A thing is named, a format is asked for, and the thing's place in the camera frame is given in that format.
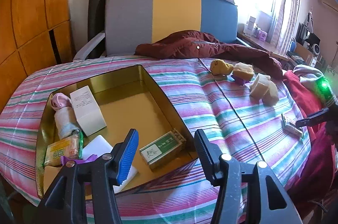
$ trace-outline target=clear plastic bag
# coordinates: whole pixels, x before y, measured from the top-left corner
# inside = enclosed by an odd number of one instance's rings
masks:
[[[48,145],[45,157],[45,166],[61,165],[61,156],[70,159],[81,159],[83,147],[82,132]]]

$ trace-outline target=green led light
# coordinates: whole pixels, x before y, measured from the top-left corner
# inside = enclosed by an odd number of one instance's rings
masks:
[[[327,87],[328,87],[328,83],[326,83],[326,82],[322,82],[322,87],[323,87],[324,89],[327,89]]]

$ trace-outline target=yellow plush toy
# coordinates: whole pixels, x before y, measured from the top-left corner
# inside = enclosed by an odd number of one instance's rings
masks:
[[[210,71],[213,75],[229,75],[234,66],[232,64],[226,63],[223,60],[216,59],[211,62]]]

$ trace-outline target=sponge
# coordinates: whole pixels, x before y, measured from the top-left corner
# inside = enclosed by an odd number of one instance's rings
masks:
[[[260,100],[263,98],[263,96],[266,94],[266,92],[269,90],[269,86],[265,85],[261,82],[257,82],[257,84],[251,89],[250,96]]]
[[[220,59],[213,60],[210,65],[210,71],[213,75],[229,75],[233,69],[234,66],[232,64],[226,63]]]
[[[252,65],[247,65],[245,63],[237,63],[234,66],[233,74],[245,81],[250,81],[254,76],[254,70],[252,69]]]
[[[275,106],[278,103],[278,90],[274,82],[269,81],[269,89],[263,96],[262,101],[266,106]]]
[[[258,73],[253,83],[249,85],[249,89],[252,90],[258,81],[260,81],[263,84],[268,85],[268,81],[270,80],[271,80],[271,77],[269,75]]]

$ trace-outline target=white box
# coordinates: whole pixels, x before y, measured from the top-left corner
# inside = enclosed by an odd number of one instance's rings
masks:
[[[250,16],[250,18],[249,18],[249,22],[252,22],[252,23],[254,23],[256,21],[256,18],[255,17],[252,17],[252,16]]]
[[[107,126],[89,86],[72,92],[70,99],[72,100],[76,120],[87,136]]]
[[[248,29],[248,25],[244,25],[243,33],[246,36],[251,36],[252,35],[252,30]]]
[[[254,28],[254,22],[248,22],[248,29],[252,30]]]

